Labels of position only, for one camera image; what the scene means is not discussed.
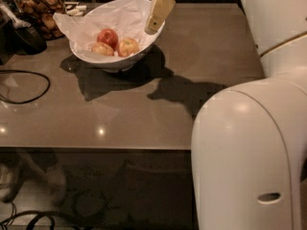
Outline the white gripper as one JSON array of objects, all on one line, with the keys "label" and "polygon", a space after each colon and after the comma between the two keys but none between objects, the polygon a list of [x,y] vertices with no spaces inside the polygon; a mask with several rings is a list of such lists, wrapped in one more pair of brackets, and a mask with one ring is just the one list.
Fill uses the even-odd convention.
[{"label": "white gripper", "polygon": [[161,28],[172,9],[176,0],[151,0],[150,11],[147,17],[145,32],[154,35]]}]

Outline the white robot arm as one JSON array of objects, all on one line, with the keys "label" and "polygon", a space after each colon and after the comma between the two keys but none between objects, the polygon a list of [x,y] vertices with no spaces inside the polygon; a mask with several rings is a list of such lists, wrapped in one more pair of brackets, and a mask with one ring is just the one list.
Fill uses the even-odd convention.
[{"label": "white robot arm", "polygon": [[241,0],[265,77],[210,98],[195,120],[199,230],[301,230],[307,155],[307,0]]}]

